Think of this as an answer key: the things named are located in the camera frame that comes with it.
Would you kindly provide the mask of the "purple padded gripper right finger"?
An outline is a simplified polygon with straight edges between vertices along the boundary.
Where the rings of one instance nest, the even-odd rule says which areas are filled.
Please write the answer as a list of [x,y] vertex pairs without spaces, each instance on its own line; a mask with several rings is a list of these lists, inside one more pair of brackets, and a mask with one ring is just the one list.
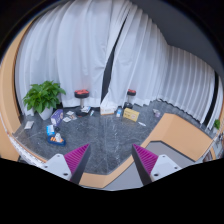
[[181,167],[167,155],[156,155],[136,144],[132,145],[132,157],[143,185],[181,170]]

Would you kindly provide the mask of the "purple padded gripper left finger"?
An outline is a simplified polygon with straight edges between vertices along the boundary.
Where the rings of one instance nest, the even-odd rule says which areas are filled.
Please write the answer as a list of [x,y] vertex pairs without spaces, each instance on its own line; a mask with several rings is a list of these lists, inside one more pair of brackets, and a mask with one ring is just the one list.
[[55,154],[51,159],[44,163],[41,168],[65,180],[78,184],[90,154],[91,146],[86,144],[65,155]]

